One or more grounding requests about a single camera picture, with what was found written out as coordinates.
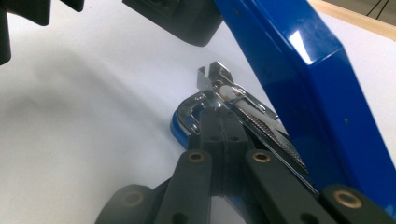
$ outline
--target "screw hole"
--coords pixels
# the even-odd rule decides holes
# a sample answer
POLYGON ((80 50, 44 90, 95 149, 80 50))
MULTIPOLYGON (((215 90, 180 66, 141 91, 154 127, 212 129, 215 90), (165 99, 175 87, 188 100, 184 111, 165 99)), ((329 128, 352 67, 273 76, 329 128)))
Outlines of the screw hole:
POLYGON ((204 154, 202 154, 201 152, 192 152, 189 155, 189 160, 192 162, 200 162, 204 160, 204 154))
POLYGON ((257 152, 253 154, 253 159, 259 162, 268 162, 271 160, 271 157, 268 156, 266 153, 257 152))
POLYGON ((172 224, 186 224, 189 218, 182 213, 175 213, 172 215, 172 224))
POLYGON ((309 214, 309 213, 302 213, 300 215, 300 220, 304 223, 304 224, 319 224, 318 219, 309 214))

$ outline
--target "blue plastic part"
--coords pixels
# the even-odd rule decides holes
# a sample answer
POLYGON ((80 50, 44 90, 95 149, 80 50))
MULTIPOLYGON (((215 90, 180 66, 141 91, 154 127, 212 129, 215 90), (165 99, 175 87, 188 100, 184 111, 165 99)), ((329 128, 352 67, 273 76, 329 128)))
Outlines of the blue plastic part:
POLYGON ((181 130, 181 127, 177 119, 177 111, 172 116, 172 121, 170 126, 171 126, 172 135, 184 148, 187 149, 189 146, 189 137, 184 133, 183 130, 181 130))
POLYGON ((392 216, 396 171, 342 44, 305 0, 216 0, 316 187, 347 184, 392 216))

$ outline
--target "black plastic object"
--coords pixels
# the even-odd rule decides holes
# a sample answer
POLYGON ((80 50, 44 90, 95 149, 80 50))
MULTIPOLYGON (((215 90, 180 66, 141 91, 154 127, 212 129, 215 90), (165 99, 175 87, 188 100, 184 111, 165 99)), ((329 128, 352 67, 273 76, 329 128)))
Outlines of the black plastic object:
POLYGON ((211 172, 212 157, 209 153, 202 150, 184 152, 154 223, 208 223, 211 172))
POLYGON ((11 59, 6 10, 0 6, 0 65, 11 59))
POLYGON ((396 223, 381 207, 353 188, 329 186, 321 192, 319 201, 339 223, 396 223))
POLYGON ((7 11, 39 25, 50 23, 50 0, 3 0, 7 11))
POLYGON ((214 0, 122 0, 169 33, 205 46, 222 22, 214 0))
POLYGON ((75 11, 80 12, 84 8, 84 0, 61 0, 75 11))
POLYGON ((250 150, 246 176, 270 223, 336 223, 271 152, 250 150))
POLYGON ((207 108, 200 113, 200 130, 200 141, 191 141, 189 147, 212 155, 212 195, 240 194, 243 187, 241 158, 249 149, 249 141, 239 118, 224 107, 207 108))
POLYGON ((95 224, 152 224, 170 179, 155 189, 130 185, 119 189, 105 205, 95 224))
MULTIPOLYGON (((75 11, 84 8, 84 0, 61 0, 75 11)), ((0 0, 0 65, 11 59, 7 12, 45 26, 50 23, 50 0, 0 0)))

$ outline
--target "white table surface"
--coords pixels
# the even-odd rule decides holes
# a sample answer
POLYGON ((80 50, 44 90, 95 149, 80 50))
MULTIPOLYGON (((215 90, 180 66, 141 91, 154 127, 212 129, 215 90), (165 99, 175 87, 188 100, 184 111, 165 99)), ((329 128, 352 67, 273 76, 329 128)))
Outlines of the white table surface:
MULTIPOLYGON (((214 61, 268 103, 222 24, 204 48, 188 45, 121 1, 52 1, 40 27, 8 16, 13 58, 0 66, 0 223, 93 223, 121 187, 156 187, 183 152, 169 130, 214 61)), ((396 43, 321 15, 345 44, 396 161, 396 43)), ((221 200, 212 223, 241 223, 221 200)))

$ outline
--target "brass insert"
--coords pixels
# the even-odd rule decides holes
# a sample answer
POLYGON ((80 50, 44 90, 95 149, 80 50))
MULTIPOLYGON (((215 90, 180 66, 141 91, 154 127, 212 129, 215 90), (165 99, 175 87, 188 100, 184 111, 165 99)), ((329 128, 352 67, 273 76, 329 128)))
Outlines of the brass insert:
POLYGON ((268 162, 271 160, 271 157, 264 152, 256 152, 253 154, 253 159, 258 162, 268 162))
POLYGON ((348 208, 361 208, 363 206, 363 203, 356 195, 344 189, 335 191, 332 196, 337 202, 348 208))

